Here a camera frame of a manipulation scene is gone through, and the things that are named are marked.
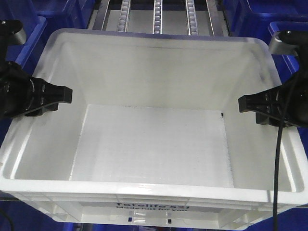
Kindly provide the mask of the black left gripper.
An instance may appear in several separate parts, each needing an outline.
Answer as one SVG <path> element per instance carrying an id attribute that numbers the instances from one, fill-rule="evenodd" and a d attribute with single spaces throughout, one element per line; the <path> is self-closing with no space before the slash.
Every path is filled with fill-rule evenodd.
<path id="1" fill-rule="evenodd" d="M 34 117 L 57 111 L 58 103 L 72 103 L 72 96 L 71 88 L 35 78 L 13 61 L 5 61 L 0 65 L 1 119 Z"/>

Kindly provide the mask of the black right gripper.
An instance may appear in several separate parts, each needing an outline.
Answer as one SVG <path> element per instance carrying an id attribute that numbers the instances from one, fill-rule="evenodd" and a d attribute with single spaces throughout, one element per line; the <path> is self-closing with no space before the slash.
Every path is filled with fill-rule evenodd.
<path id="1" fill-rule="evenodd" d="M 284 126 L 306 128 L 308 126 L 308 73 L 296 72 L 278 87 L 243 95 L 238 99 L 239 112 L 255 112 L 256 123 L 260 125 L 280 125 L 283 111 Z"/>

